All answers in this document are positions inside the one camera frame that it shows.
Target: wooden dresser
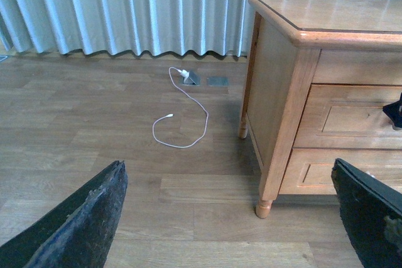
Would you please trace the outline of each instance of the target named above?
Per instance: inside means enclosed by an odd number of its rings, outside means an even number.
[[[278,194],[335,194],[342,158],[402,191],[402,1],[249,0],[256,10],[239,137],[261,167],[256,213]]]

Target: curtain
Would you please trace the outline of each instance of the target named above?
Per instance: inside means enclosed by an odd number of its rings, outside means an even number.
[[[18,52],[241,56],[253,17],[247,0],[0,0],[0,38]]]

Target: black object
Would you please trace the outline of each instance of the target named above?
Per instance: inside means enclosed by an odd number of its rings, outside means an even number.
[[[341,159],[335,160],[332,181],[363,266],[402,267],[402,194]]]
[[[392,120],[395,130],[402,130],[402,94],[399,101],[385,105],[383,112]]]
[[[103,267],[128,177],[115,161],[31,227],[0,247],[0,267]]]

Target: wooden floor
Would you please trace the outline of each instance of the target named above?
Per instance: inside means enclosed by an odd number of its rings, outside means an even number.
[[[168,67],[195,70],[176,91]],[[0,244],[115,160],[129,187],[106,267],[362,267],[339,218],[319,198],[281,197],[254,214],[258,162],[236,137],[245,63],[22,57],[0,63]],[[229,87],[208,87],[209,76]]]

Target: dresser top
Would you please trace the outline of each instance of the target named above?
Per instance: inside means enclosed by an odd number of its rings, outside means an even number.
[[[402,0],[249,0],[296,46],[402,51]]]

